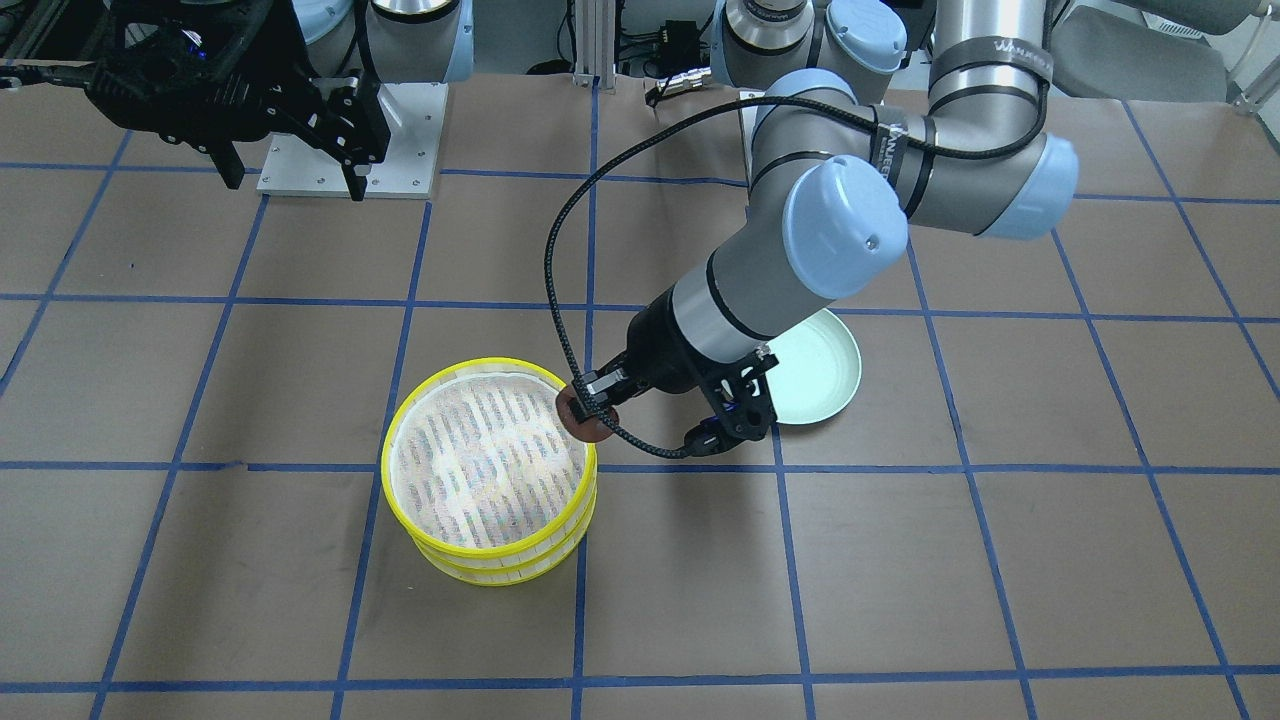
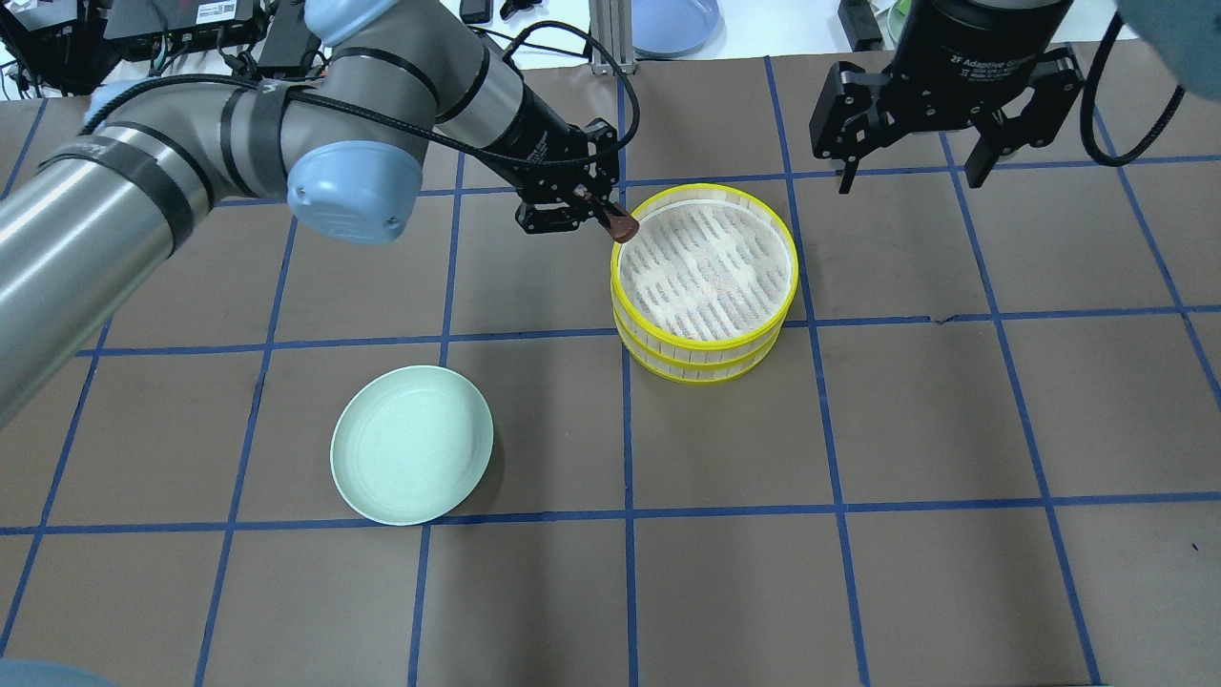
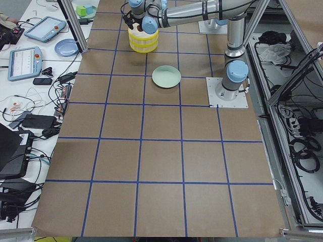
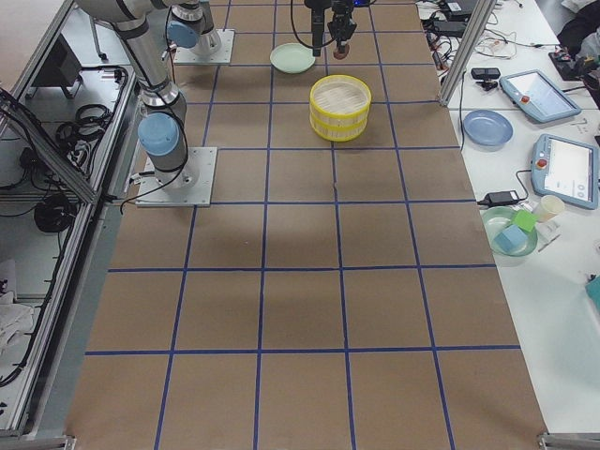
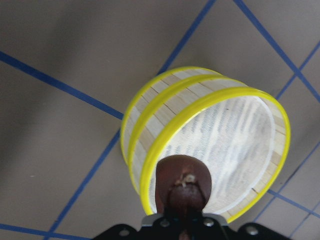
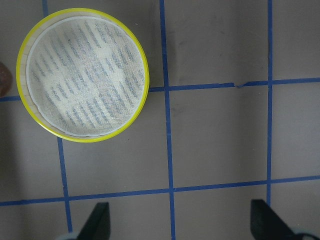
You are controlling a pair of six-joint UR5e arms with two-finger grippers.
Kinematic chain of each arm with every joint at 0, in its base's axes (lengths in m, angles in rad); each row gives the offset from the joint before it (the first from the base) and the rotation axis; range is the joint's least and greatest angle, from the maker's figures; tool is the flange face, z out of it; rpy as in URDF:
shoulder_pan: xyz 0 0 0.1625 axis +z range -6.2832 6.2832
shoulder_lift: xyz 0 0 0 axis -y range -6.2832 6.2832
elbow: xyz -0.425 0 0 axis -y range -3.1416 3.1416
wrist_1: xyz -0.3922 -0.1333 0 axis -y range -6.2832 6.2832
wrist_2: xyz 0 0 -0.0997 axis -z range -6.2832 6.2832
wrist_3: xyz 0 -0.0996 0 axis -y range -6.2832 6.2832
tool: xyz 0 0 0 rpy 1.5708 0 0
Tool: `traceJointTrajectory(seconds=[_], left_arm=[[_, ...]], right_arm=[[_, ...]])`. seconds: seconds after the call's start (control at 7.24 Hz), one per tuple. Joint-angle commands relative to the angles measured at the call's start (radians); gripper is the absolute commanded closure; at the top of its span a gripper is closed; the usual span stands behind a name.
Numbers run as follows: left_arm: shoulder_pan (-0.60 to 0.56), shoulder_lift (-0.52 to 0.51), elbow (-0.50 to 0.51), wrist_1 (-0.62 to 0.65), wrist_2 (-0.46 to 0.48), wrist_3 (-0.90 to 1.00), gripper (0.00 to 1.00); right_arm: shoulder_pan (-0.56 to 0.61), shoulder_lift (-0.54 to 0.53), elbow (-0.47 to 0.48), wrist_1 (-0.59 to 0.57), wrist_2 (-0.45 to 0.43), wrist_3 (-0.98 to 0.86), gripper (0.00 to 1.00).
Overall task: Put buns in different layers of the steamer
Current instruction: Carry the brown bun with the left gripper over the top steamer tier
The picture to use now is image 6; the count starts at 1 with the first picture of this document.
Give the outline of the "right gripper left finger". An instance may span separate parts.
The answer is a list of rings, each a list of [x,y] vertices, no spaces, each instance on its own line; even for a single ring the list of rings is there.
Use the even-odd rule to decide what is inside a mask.
[[[109,240],[111,236],[110,206],[98,202],[77,236],[78,240]]]

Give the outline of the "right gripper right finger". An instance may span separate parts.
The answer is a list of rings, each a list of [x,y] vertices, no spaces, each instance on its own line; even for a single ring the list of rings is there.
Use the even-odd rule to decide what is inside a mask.
[[[250,231],[255,240],[297,240],[296,234],[262,199],[250,203]]]

